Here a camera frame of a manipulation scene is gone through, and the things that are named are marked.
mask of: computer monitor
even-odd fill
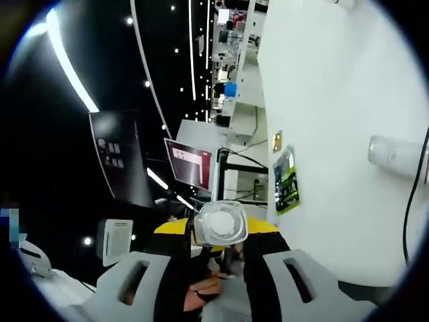
[[[208,190],[210,152],[165,139],[168,158],[177,181]]]
[[[112,196],[134,205],[153,207],[136,119],[134,112],[89,114],[95,152]]]

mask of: spotlight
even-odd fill
[[[85,246],[90,246],[92,243],[93,243],[93,239],[92,239],[91,237],[85,237],[85,238],[83,239],[83,244],[84,244]]]

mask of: person's hand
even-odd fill
[[[203,295],[220,294],[222,292],[223,285],[217,275],[218,274],[212,274],[210,278],[197,282],[189,287],[186,293],[183,311],[188,312],[199,309],[207,304],[196,292]]]

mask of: person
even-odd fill
[[[223,285],[219,279],[219,272],[211,272],[205,280],[194,283],[189,286],[186,293],[184,312],[197,310],[207,304],[208,298],[214,299],[223,291]]]

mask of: dark ceiling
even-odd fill
[[[192,0],[195,101],[188,1],[136,0],[135,4],[151,86],[175,139],[185,114],[204,121],[201,110],[207,104],[201,94],[210,73],[205,68],[205,51],[202,57],[198,54],[196,38],[206,33],[208,3]],[[43,22],[48,10],[40,12],[35,23]],[[188,197],[189,186],[174,180],[164,145],[168,135],[162,129],[152,92],[144,86],[148,77],[135,30],[125,23],[131,16],[130,2],[70,0],[59,3],[56,11],[64,48],[97,107],[102,111],[138,110],[147,166],[173,191]],[[52,246],[55,239],[68,252],[80,253],[77,240],[93,234],[103,217],[134,219],[140,235],[148,235],[165,221],[167,214],[111,200],[94,151],[88,110],[64,74],[47,34],[22,38],[3,90],[2,118],[10,127],[6,148],[10,158],[4,178],[7,190],[14,201],[19,201],[20,220],[29,230],[30,240],[33,236],[49,257],[58,255],[57,246]],[[168,197],[152,181],[151,190],[155,198]],[[70,269],[70,258],[57,258],[54,263]]]

